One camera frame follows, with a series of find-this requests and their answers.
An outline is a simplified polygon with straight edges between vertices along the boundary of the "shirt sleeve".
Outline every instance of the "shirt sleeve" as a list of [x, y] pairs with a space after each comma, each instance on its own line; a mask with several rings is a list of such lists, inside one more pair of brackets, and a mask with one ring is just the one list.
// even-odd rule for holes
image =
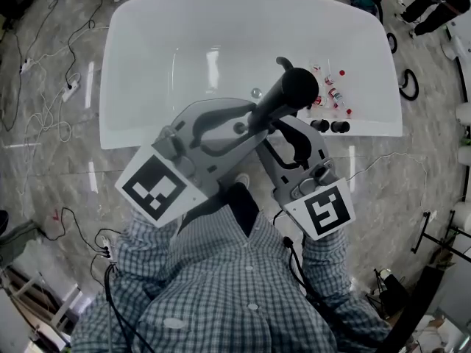
[[[175, 222], [158, 229], [135, 211], [129, 228], [118, 238], [118, 271], [116, 278], [110, 279], [110, 290], [117, 310], [134, 328], [144, 310], [163, 288], [166, 278], [164, 265], [170, 239], [176, 230]], [[128, 327], [125, 326], [125, 329], [132, 342], [134, 336]], [[73, 352], [108, 352], [110, 331], [113, 352], [126, 352], [126, 341], [118, 319], [110, 310], [102, 290], [74, 329], [71, 339]]]
[[[304, 275], [324, 303], [353, 332], [381, 342], [389, 334], [390, 326], [365, 299], [360, 299], [350, 292], [347, 246], [347, 236], [343, 229], [321, 240], [306, 238], [302, 250]], [[316, 306], [312, 296], [307, 295], [307, 299]], [[335, 324], [327, 322], [336, 336], [340, 352], [375, 351], [375, 348], [367, 348], [348, 338]]]

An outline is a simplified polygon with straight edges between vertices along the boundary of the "floor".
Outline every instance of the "floor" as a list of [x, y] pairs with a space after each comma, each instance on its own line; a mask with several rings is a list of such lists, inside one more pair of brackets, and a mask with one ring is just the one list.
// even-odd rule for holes
[[[17, 26], [23, 56], [51, 1], [36, 0]], [[403, 1], [410, 4], [413, 0]], [[98, 3], [99, 0], [60, 0], [29, 57], [37, 60], [42, 54], [53, 54], [64, 47], [69, 35], [86, 22]], [[113, 0], [104, 0], [95, 16], [96, 27], [107, 26], [118, 6]], [[422, 162], [428, 177], [424, 194], [422, 166], [411, 158], [395, 155], [379, 160], [368, 172], [354, 178], [357, 220], [347, 228], [351, 241], [349, 267], [360, 288], [372, 284], [373, 268], [390, 268], [398, 277], [405, 277], [406, 283], [417, 278], [433, 249], [424, 241], [417, 255], [411, 253], [422, 211], [437, 211], [429, 229], [432, 235], [439, 235], [450, 208], [461, 194], [464, 179], [464, 166], [456, 159], [463, 131], [454, 116], [455, 106], [463, 101], [463, 96], [456, 64], [443, 55], [439, 46], [446, 38], [445, 32], [438, 30], [412, 41], [407, 26], [393, 18], [394, 11], [400, 9], [397, 0], [386, 0], [383, 8], [386, 31], [393, 32], [399, 43], [394, 55], [397, 74], [406, 68], [414, 70], [420, 83], [419, 98], [414, 102], [402, 100], [401, 138], [326, 138], [327, 147], [341, 177], [349, 177], [379, 156], [394, 151], [407, 152]], [[9, 211], [10, 228], [33, 218], [50, 237], [58, 235], [61, 227], [54, 217], [64, 206], [74, 210], [88, 241], [93, 240], [100, 228], [122, 230], [126, 226], [130, 206], [115, 190], [114, 183], [136, 149], [104, 151], [99, 143], [99, 70], [106, 36], [105, 29], [89, 31], [74, 43], [77, 61], [72, 73], [79, 72], [82, 78], [91, 81], [88, 98], [86, 88], [82, 87], [62, 105], [60, 118], [59, 102], [52, 108], [55, 123], [65, 121], [71, 125], [72, 135], [67, 143], [59, 140], [56, 126], [42, 132], [37, 140], [40, 126], [33, 120], [26, 137], [37, 145], [30, 147], [35, 150], [35, 157], [29, 165], [25, 164], [26, 123], [43, 108], [40, 90], [51, 104], [64, 84], [72, 56], [62, 51], [54, 57], [45, 57], [41, 60], [43, 69], [35, 65], [22, 75], [18, 120], [10, 132], [0, 132], [0, 208]], [[4, 119], [9, 124], [15, 112], [20, 64], [11, 33], [0, 44], [0, 52], [0, 107], [6, 109]], [[61, 137], [66, 139], [65, 124], [60, 127]], [[275, 144], [277, 150], [289, 152], [287, 145]], [[271, 199], [272, 186], [256, 156], [249, 156], [238, 169], [252, 176], [250, 190], [265, 214], [272, 218], [279, 207]], [[62, 297], [77, 283], [85, 294], [84, 305], [100, 289], [90, 275], [94, 253], [79, 239], [69, 215], [65, 225], [64, 238], [57, 242], [31, 242], [16, 265], [29, 274], [40, 271], [46, 285]], [[277, 228], [292, 236], [299, 247], [301, 234], [288, 218], [279, 218]], [[106, 266], [105, 259], [97, 259], [93, 273], [102, 277]]]

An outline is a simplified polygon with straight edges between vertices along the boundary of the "white bathtub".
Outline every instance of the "white bathtub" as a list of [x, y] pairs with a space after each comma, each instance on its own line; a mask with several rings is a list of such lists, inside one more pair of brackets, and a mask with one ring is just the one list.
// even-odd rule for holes
[[[325, 76], [330, 64], [333, 86], [353, 111], [347, 135], [402, 135], [392, 55], [369, 13], [333, 0], [132, 0], [116, 10], [107, 37], [102, 148], [152, 142], [194, 101], [257, 101], [252, 90], [266, 93], [283, 73], [278, 56], [297, 67], [320, 64]], [[315, 107], [299, 117], [347, 114]]]

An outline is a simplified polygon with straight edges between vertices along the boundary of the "black metal stand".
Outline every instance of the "black metal stand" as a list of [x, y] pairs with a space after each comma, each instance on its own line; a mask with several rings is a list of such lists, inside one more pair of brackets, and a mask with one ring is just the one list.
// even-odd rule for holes
[[430, 215], [431, 215], [430, 212], [425, 212], [424, 213], [424, 217], [425, 217], [424, 227], [422, 228], [422, 232], [420, 233], [419, 240], [417, 241], [417, 245], [414, 248], [412, 248], [411, 251], [416, 254], [417, 249], [419, 249], [420, 243], [422, 242], [422, 238], [427, 238], [428, 240], [431, 240], [432, 242], [438, 244], [442, 248], [447, 249], [449, 252], [452, 252], [456, 256], [459, 256], [461, 259], [466, 260], [468, 263], [471, 263], [471, 258], [469, 258], [468, 256], [466, 256], [462, 252], [460, 252], [458, 250], [455, 250], [452, 246], [450, 246], [450, 243], [451, 243], [452, 239], [446, 241], [448, 233], [450, 231], [455, 232], [455, 236], [457, 234], [462, 234], [465, 237], [471, 238], [471, 235], [469, 235], [468, 233], [464, 232], [463, 230], [458, 229], [457, 227], [452, 226], [453, 218], [455, 217], [455, 211], [454, 210], [450, 211], [450, 222], [448, 223], [447, 231], [445, 233], [445, 238], [441, 239], [441, 240], [438, 240], [435, 237], [432, 237], [431, 235], [429, 235], [425, 232], [425, 229], [427, 229], [427, 225], [428, 225], [428, 222], [430, 220]]

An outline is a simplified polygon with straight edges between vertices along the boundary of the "plaid shirt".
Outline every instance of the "plaid shirt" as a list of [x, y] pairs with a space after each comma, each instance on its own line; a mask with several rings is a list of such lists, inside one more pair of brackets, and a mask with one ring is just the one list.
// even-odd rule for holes
[[[372, 352], [303, 296], [282, 236], [263, 213], [249, 237], [228, 206], [176, 231], [176, 224], [157, 229], [136, 213], [119, 238], [119, 275], [110, 281], [115, 306], [156, 352]], [[307, 239], [305, 275], [344, 323], [381, 341], [388, 324], [350, 294], [346, 250], [341, 231]], [[111, 323], [113, 352], [125, 352], [114, 314]], [[108, 352], [108, 331], [101, 292], [74, 330], [73, 352]], [[132, 345], [147, 352], [137, 337]]]

